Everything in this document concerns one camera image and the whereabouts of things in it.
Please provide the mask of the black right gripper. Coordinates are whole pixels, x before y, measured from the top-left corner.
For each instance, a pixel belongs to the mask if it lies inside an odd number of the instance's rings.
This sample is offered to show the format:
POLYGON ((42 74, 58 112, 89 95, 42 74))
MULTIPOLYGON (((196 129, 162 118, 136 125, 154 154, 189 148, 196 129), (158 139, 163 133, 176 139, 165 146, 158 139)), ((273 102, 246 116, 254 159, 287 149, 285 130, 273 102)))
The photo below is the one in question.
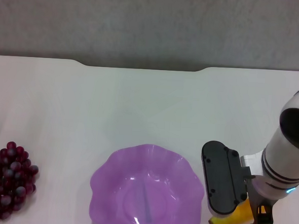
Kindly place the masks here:
POLYGON ((247 184, 249 204, 252 210, 252 224, 273 224, 273 205, 274 200, 261 195, 252 183, 247 184))

